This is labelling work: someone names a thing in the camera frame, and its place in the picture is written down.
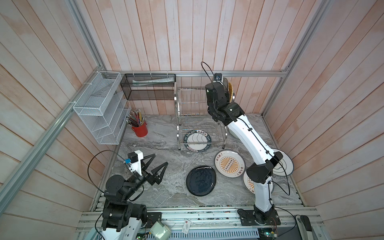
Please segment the yellow woven round tray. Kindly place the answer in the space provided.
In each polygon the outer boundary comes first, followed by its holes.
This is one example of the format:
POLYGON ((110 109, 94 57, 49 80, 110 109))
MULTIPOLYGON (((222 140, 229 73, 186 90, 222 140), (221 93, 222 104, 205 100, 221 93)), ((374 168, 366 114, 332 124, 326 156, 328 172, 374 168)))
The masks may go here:
POLYGON ((234 88, 231 82, 228 82, 228 91, 229 91, 229 102, 231 103, 234 100, 234 88))

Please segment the steel dish rack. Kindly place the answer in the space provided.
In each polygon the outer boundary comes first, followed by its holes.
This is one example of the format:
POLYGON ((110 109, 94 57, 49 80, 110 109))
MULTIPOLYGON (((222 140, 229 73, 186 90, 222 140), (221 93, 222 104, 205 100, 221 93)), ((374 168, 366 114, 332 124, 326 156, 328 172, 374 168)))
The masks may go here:
POLYGON ((208 114, 205 88, 179 87, 175 84, 174 90, 178 149, 187 150, 183 143, 184 135, 191 130, 207 132, 212 139, 211 147, 219 146, 224 149, 228 129, 221 122, 214 121, 208 114))

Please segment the green rimmed white plate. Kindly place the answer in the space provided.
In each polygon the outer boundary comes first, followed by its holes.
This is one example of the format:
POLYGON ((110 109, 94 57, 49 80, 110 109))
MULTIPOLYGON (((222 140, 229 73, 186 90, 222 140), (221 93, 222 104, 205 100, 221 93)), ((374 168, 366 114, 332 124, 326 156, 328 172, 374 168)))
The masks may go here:
POLYGON ((184 135, 184 145, 194 153, 207 151, 211 147, 211 136, 203 130, 191 130, 184 135))

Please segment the black oval plate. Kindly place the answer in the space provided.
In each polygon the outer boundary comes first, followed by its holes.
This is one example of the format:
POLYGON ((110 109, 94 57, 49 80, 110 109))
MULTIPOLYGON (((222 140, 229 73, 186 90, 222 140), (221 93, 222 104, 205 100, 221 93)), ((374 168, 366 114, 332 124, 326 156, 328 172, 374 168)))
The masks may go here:
POLYGON ((210 194, 216 185, 217 176, 210 166, 199 166, 192 169, 186 178, 188 191, 197 197, 210 194))

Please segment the pale green flower plate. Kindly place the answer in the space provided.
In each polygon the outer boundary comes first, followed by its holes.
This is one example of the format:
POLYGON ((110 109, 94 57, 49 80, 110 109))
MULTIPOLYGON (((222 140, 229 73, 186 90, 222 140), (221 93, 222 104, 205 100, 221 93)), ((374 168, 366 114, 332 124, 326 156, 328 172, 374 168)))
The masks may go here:
POLYGON ((235 134, 235 132, 233 132, 231 129, 228 129, 228 130, 229 130, 230 134, 231 134, 234 138, 239 139, 238 136, 235 134))

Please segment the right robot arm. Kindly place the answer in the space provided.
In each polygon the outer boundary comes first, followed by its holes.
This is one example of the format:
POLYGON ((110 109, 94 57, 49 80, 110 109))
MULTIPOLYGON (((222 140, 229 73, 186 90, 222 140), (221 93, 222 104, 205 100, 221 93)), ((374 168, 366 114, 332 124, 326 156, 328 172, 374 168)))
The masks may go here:
POLYGON ((275 210, 270 184, 273 168, 283 158, 283 154, 273 151, 252 127, 242 108, 237 103, 230 102, 228 87, 220 82, 212 82, 205 86, 205 93, 209 115, 234 132, 253 158, 254 163, 246 172, 254 182, 254 219, 256 223, 264 225, 275 210))

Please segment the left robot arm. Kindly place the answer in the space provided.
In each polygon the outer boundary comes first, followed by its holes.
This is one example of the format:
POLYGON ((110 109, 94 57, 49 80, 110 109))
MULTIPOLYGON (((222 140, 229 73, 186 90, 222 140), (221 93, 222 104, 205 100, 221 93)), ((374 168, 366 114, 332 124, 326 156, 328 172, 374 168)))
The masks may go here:
POLYGON ((119 156, 132 175, 128 179, 111 176, 101 191, 106 201, 99 216, 101 227, 95 226, 100 240, 141 240, 140 229, 145 229, 146 236, 150 228, 161 223, 162 213, 149 214, 146 205, 134 203, 143 194, 145 183, 159 185, 163 180, 168 162, 147 171, 155 157, 155 154, 144 156, 141 151, 131 152, 126 158, 119 156))

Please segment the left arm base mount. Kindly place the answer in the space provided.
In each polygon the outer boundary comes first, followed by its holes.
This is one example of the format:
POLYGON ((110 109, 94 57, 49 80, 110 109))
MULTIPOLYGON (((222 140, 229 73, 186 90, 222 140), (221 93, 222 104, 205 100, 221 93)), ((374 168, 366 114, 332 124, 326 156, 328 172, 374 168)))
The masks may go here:
POLYGON ((147 213, 147 228, 151 228, 157 221, 161 221, 161 212, 149 212, 147 213))

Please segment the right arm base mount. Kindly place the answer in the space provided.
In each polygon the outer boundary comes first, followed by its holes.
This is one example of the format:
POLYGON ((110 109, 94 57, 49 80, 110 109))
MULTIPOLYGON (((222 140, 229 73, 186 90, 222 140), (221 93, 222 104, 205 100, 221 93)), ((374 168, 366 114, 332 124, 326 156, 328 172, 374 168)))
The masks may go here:
POLYGON ((280 217, 274 208, 271 208, 266 213, 259 209, 244 210, 238 209, 237 213, 240 217, 242 226, 279 226, 281 225, 280 217))

